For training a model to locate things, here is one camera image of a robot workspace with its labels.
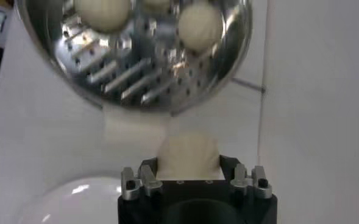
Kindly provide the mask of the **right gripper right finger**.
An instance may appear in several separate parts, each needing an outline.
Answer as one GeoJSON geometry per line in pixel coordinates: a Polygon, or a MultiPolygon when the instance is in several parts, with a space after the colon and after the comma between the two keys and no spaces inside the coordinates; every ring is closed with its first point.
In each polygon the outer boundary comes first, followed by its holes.
{"type": "Polygon", "coordinates": [[[225,180],[233,190],[244,196],[268,200],[272,198],[272,186],[269,183],[263,166],[255,166],[248,174],[246,166],[237,158],[219,156],[219,165],[225,180]]]}

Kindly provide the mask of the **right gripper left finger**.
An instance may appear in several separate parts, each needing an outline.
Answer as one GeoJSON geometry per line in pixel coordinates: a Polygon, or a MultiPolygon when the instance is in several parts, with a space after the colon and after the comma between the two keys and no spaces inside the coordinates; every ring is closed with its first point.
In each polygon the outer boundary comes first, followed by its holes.
{"type": "Polygon", "coordinates": [[[136,176],[131,167],[123,168],[121,172],[121,196],[123,200],[137,200],[141,191],[147,197],[153,197],[163,192],[163,182],[156,178],[157,158],[141,162],[136,176]]]}

